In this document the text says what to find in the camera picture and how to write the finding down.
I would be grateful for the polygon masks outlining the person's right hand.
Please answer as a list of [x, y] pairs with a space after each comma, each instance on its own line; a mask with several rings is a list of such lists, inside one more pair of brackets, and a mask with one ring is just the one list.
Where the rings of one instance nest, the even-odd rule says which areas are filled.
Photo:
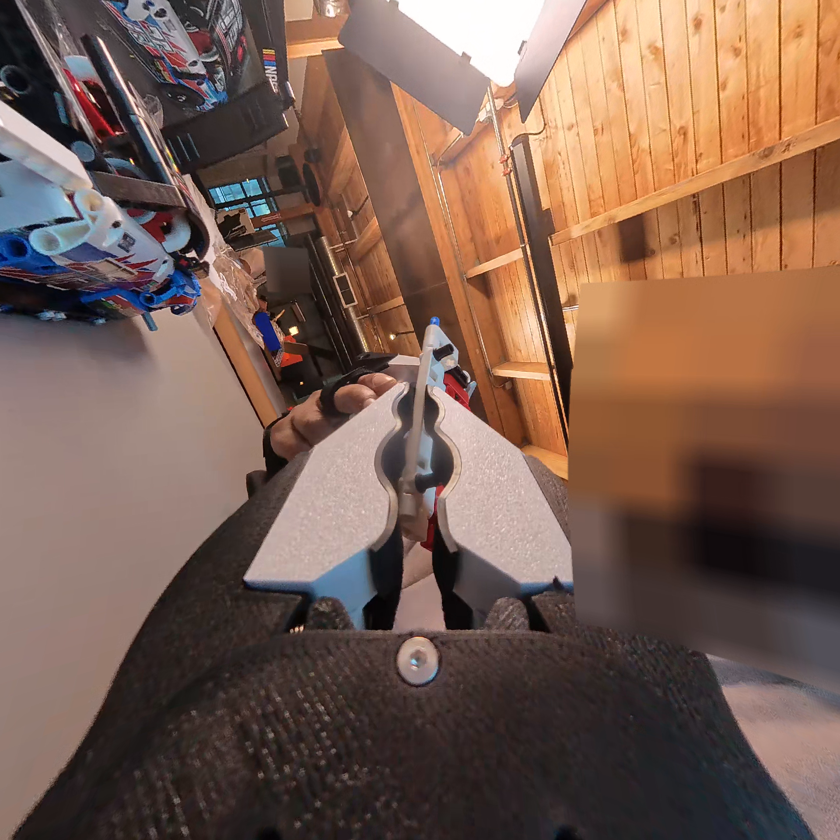
[[290, 462], [330, 436], [348, 420], [386, 394], [396, 380], [386, 373], [363, 375], [356, 383], [339, 388], [333, 398], [338, 415], [323, 411], [321, 392], [315, 392], [278, 418], [264, 435], [264, 458], [268, 470], [277, 461]]

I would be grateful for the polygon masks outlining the blue white lego race car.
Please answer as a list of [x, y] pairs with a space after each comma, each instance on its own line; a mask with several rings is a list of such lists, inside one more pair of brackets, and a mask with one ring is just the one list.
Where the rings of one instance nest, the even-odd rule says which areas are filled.
[[156, 312], [195, 308], [205, 227], [181, 187], [122, 163], [2, 103], [2, 314], [155, 331]]

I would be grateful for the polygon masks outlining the pile of clear plastic bags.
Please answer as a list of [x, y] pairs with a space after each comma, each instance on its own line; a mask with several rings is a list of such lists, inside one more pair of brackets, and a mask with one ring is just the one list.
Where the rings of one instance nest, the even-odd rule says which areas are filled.
[[208, 225], [210, 246], [203, 258], [208, 269], [200, 279], [202, 295], [194, 313], [203, 328], [216, 327], [226, 310], [263, 350], [265, 341], [255, 324], [259, 310], [257, 285], [253, 277], [239, 263], [236, 253], [224, 242], [215, 224]]

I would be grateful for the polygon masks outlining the white red lego assembly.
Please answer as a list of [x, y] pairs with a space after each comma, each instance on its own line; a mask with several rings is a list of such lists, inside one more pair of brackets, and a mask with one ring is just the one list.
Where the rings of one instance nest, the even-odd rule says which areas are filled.
[[395, 483], [397, 520], [406, 539], [428, 550], [434, 544], [438, 498], [455, 473], [455, 455], [439, 431], [441, 394], [469, 410], [476, 384], [459, 363], [459, 352], [437, 317], [426, 327], [416, 369], [408, 374], [402, 410], [404, 465]]

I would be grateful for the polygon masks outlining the black lamp post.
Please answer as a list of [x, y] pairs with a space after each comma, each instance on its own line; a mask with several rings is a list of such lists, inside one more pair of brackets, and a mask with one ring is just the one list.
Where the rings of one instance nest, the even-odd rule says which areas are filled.
[[570, 444], [571, 375], [573, 356], [564, 319], [563, 303], [550, 246], [548, 216], [539, 194], [530, 138], [522, 133], [509, 150], [521, 232], [527, 256], [527, 275], [539, 319], [549, 381], [560, 416], [563, 441]]

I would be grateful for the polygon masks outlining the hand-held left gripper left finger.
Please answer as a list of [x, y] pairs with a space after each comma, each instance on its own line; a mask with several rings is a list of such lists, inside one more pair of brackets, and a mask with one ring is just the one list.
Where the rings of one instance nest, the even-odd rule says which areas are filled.
[[408, 384], [395, 384], [314, 446], [245, 573], [248, 588], [335, 598], [364, 628], [364, 608], [386, 588], [375, 582], [371, 552], [396, 528], [382, 453], [399, 436], [405, 396]]

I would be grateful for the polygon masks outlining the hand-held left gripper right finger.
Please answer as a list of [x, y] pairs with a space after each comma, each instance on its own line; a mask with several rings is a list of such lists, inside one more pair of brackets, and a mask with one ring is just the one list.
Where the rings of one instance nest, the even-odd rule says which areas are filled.
[[433, 570], [447, 629], [474, 629], [500, 599], [573, 592], [566, 488], [438, 386], [427, 388], [436, 491]]

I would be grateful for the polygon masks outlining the lego set box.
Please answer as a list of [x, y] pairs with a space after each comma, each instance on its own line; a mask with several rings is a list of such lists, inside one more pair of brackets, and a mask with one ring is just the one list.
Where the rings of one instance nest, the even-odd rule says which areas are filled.
[[108, 1], [117, 35], [156, 82], [164, 140], [183, 172], [289, 129], [283, 2]]

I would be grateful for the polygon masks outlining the black studio light flap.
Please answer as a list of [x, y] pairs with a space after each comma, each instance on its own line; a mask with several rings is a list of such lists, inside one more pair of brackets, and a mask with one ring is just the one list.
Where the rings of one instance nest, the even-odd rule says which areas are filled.
[[520, 48], [514, 73], [519, 118], [525, 123], [554, 63], [578, 21], [585, 1], [545, 1]]
[[350, 1], [342, 47], [470, 135], [490, 79], [399, 9], [397, 2]]

